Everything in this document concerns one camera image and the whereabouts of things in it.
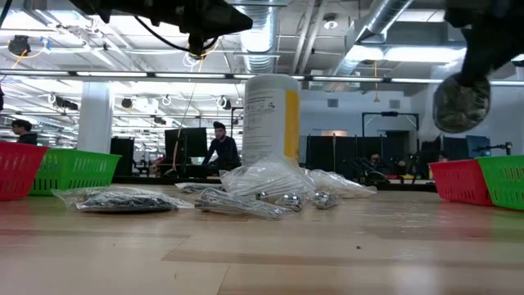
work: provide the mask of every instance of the green plastic basket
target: green plastic basket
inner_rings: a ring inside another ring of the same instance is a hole
[[[524,156],[479,157],[477,160],[493,204],[524,210]]]
[[[109,186],[120,155],[50,149],[34,179],[30,195],[50,196],[52,189]]]

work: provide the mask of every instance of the clear plastic bag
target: clear plastic bag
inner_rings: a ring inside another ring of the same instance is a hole
[[[313,180],[317,191],[334,193],[343,199],[367,197],[377,193],[377,189],[374,187],[365,187],[334,172],[307,169],[303,169],[303,171]]]
[[[178,189],[184,193],[198,193],[206,188],[214,188],[218,190],[224,190],[222,184],[196,184],[196,183],[183,183],[175,184]]]
[[[139,188],[75,188],[52,190],[69,209],[79,211],[132,212],[193,208],[183,200]]]
[[[289,210],[253,197],[239,197],[214,188],[207,188],[198,194],[195,208],[224,214],[248,215],[263,219],[280,219]]]
[[[317,192],[313,200],[311,201],[311,204],[315,206],[317,209],[320,210],[326,210],[331,207],[334,207],[338,205],[339,199],[334,193],[330,192]]]
[[[268,157],[250,166],[221,171],[220,181],[228,193],[238,196],[264,192],[266,197],[276,200],[289,192],[314,192],[313,180],[302,172],[295,160],[285,157]]]

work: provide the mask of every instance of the red plastic basket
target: red plastic basket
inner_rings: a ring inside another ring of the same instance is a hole
[[[27,197],[47,147],[0,143],[0,201]]]
[[[477,160],[430,164],[440,198],[481,206],[493,206]]]

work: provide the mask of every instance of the pillar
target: pillar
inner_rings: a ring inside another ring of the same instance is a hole
[[[111,151],[111,126],[115,99],[107,82],[84,82],[80,106],[78,149]]]

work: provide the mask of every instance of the air duct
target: air duct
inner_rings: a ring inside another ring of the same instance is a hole
[[[237,9],[253,20],[253,28],[240,33],[242,51],[252,53],[243,57],[247,71],[254,74],[273,73],[274,57],[264,56],[264,54],[274,50],[277,11],[274,7],[256,5],[240,6]]]
[[[395,23],[413,0],[375,0],[369,8],[369,14],[351,23],[346,35],[346,56],[333,69],[330,75],[349,76],[362,61],[358,47],[364,43],[385,43],[386,32]],[[326,83],[324,91],[339,89],[339,83]]]

